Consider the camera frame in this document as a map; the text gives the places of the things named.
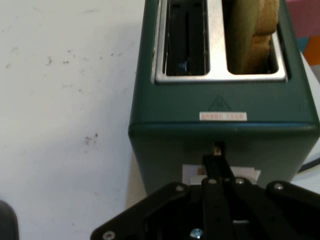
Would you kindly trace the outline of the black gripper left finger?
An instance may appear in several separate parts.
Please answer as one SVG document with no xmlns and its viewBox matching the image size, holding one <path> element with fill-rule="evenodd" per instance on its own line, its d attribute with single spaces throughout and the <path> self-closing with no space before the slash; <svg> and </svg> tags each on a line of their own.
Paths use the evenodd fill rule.
<svg viewBox="0 0 320 240">
<path fill-rule="evenodd" d="M 232 240 L 224 183 L 233 173 L 223 155 L 202 158 L 200 185 L 172 182 L 96 228 L 93 240 Z"/>
</svg>

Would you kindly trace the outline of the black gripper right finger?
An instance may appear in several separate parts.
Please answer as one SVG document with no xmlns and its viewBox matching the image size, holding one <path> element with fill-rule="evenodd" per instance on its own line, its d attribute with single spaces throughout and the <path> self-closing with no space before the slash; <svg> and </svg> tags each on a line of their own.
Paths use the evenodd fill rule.
<svg viewBox="0 0 320 240">
<path fill-rule="evenodd" d="M 214 156 L 214 238 L 318 240 L 320 195 L 285 181 L 261 188 Z"/>
</svg>

